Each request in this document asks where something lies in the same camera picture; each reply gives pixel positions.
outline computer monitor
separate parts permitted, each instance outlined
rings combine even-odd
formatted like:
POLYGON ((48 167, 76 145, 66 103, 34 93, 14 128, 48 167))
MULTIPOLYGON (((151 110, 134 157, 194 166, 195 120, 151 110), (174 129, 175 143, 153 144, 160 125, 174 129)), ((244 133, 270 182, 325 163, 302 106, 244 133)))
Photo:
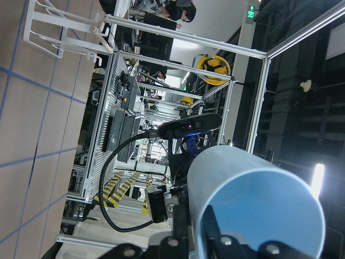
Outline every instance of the computer monitor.
MULTIPOLYGON (((176 22, 164 19, 151 13, 145 14, 144 23, 158 25, 162 28, 171 29, 174 31, 176 30, 176 22)), ((140 44, 136 45, 140 46, 140 54, 144 56, 169 61, 173 42, 173 38, 143 31, 141 35, 141 42, 140 44)), ((149 62, 140 62, 140 64, 151 68, 153 71, 161 71, 162 73, 166 73, 168 69, 166 66, 149 62)))

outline black hair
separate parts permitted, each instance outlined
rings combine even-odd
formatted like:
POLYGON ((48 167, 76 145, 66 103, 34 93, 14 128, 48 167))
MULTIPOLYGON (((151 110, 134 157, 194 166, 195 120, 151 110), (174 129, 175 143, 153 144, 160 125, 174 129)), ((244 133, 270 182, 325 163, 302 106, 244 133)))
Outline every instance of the black hair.
POLYGON ((176 2, 170 2, 167 6, 165 6, 165 9, 169 12, 169 18, 172 19, 173 21, 178 21, 181 19, 183 11, 186 11, 186 17, 188 18, 188 22, 190 23, 196 13, 196 7, 191 3, 190 7, 178 7, 176 6, 176 2))

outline yellow helmet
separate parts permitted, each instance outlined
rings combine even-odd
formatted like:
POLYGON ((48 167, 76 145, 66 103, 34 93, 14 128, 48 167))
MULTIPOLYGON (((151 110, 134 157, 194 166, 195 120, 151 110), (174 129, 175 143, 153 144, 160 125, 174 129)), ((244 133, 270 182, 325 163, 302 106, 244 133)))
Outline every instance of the yellow helmet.
MULTIPOLYGON (((231 73, 230 65, 228 64, 228 62, 224 58, 216 55, 203 55, 199 60, 197 68, 219 74, 230 75, 231 73)), ((211 76, 203 76, 203 80, 210 85, 220 85, 226 82, 226 80, 224 79, 219 79, 211 76)))
POLYGON ((193 99, 187 96, 182 97, 182 99, 180 101, 178 101, 179 103, 183 104, 183 105, 187 105, 187 106, 191 106, 193 104, 193 99))

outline yellow hard hat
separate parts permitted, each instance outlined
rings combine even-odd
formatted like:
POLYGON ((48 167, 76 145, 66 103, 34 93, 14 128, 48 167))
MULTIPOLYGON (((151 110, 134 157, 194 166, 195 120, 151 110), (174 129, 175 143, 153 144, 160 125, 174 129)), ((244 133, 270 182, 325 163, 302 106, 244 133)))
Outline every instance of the yellow hard hat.
MULTIPOLYGON (((230 75, 231 73, 230 65, 228 64, 228 62, 224 58, 220 56, 216 56, 216 55, 205 54, 199 60, 197 68, 219 73, 219 74, 230 75)), ((224 79, 219 79, 219 78, 215 78, 211 76, 204 76, 203 80, 206 83, 209 83, 210 85, 220 85, 226 82, 226 80, 224 79)))
POLYGON ((193 104, 193 99, 187 96, 182 97, 179 103, 182 103, 183 105, 191 106, 193 104))

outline floor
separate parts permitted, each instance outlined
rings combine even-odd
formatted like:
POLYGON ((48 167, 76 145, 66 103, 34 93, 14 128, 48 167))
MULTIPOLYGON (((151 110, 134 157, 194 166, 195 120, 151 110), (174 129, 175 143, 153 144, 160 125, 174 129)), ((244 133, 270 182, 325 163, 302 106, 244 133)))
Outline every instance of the floor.
MULTIPOLYGON (((102 13, 97 0, 51 2, 84 17, 102 13)), ((24 42, 28 1, 0 3, 0 255, 41 258, 60 230, 93 63, 24 42)))

